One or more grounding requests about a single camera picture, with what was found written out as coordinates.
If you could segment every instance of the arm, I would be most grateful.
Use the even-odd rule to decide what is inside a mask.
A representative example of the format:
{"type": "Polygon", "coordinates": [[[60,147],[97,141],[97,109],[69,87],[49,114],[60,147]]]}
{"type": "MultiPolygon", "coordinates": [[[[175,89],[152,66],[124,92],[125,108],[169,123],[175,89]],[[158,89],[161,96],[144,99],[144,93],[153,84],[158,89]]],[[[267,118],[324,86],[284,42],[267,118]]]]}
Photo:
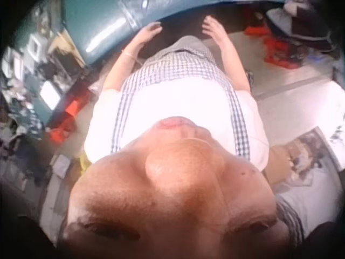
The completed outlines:
{"type": "Polygon", "coordinates": [[[144,47],[145,43],[149,42],[161,31],[161,23],[155,22],[148,24],[138,32],[116,60],[104,81],[103,91],[108,89],[121,91],[123,82],[133,70],[140,50],[144,47]]]}
{"type": "Polygon", "coordinates": [[[235,47],[228,38],[224,27],[211,16],[206,16],[202,25],[203,33],[211,36],[222,52],[225,73],[231,79],[236,91],[250,91],[247,75],[235,47]]]}

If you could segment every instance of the checkered apron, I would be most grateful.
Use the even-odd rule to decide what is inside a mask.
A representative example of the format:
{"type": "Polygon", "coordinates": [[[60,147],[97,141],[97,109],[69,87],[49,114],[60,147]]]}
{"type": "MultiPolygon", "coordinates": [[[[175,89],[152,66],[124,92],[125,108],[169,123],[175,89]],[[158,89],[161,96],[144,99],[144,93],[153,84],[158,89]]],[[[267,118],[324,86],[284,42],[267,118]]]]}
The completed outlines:
{"type": "Polygon", "coordinates": [[[236,155],[250,159],[245,120],[237,96],[225,74],[217,67],[210,50],[197,38],[185,36],[172,46],[146,60],[144,65],[123,83],[116,115],[111,153],[120,151],[133,96],[146,86],[184,77],[201,77],[216,81],[225,90],[233,128],[236,155]]]}

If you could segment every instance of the short sleeve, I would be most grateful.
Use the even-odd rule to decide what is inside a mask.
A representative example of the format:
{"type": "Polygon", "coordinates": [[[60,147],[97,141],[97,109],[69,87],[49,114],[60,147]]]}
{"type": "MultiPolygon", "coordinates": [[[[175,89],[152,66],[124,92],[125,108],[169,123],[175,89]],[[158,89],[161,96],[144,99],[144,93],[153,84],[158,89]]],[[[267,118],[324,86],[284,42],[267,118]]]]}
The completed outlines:
{"type": "Polygon", "coordinates": [[[259,114],[257,102],[247,91],[236,91],[236,95],[246,122],[251,162],[262,171],[268,163],[270,146],[264,130],[263,121],[259,114]]]}
{"type": "Polygon", "coordinates": [[[91,163],[111,154],[112,137],[120,103],[121,92],[103,91],[94,106],[87,137],[85,153],[91,163]]]}

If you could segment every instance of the lips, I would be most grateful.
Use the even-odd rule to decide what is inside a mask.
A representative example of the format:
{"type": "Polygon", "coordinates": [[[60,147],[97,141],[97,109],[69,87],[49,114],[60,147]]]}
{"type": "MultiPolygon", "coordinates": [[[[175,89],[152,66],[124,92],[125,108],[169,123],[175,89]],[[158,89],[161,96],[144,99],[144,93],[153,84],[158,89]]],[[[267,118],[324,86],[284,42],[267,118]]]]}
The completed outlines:
{"type": "Polygon", "coordinates": [[[190,126],[197,126],[194,122],[191,120],[185,118],[185,117],[169,117],[163,120],[160,120],[157,124],[157,128],[162,128],[162,129],[170,129],[170,128],[175,128],[178,126],[183,126],[183,125],[190,125],[190,126]]]}

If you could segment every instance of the white shirt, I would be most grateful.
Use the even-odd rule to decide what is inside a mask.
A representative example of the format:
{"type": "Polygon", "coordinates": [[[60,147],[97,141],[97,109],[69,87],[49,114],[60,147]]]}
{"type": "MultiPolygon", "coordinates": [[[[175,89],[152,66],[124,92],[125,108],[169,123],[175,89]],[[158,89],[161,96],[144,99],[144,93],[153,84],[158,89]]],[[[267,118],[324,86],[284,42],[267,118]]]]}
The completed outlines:
{"type": "MultiPolygon", "coordinates": [[[[251,162],[262,171],[268,162],[269,145],[258,107],[246,91],[236,91],[245,119],[251,162]]],[[[113,131],[121,93],[105,90],[93,111],[84,148],[94,163],[111,154],[113,131]]],[[[182,78],[150,85],[136,92],[129,109],[120,147],[130,143],[159,120],[172,116],[190,119],[207,128],[228,152],[235,154],[229,101],[215,81],[182,78]]]]}

